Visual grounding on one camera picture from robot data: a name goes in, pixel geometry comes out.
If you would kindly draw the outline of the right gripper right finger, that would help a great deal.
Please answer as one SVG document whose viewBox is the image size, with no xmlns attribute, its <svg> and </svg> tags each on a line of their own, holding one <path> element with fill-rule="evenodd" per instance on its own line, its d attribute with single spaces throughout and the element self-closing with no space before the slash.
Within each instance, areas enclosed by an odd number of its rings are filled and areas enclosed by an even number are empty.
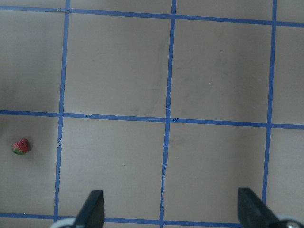
<svg viewBox="0 0 304 228">
<path fill-rule="evenodd" d="M 237 217 L 244 228 L 302 228 L 303 223 L 292 218 L 279 218 L 250 189 L 237 191 Z"/>
</svg>

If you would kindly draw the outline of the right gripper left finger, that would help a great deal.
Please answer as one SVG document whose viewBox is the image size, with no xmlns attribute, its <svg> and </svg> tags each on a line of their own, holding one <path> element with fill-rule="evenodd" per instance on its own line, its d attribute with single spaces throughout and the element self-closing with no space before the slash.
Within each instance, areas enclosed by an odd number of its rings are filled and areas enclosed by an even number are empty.
<svg viewBox="0 0 304 228">
<path fill-rule="evenodd" d="M 54 222 L 52 228 L 102 228 L 105 222 L 105 204 L 102 190 L 93 190 L 75 218 Z"/>
</svg>

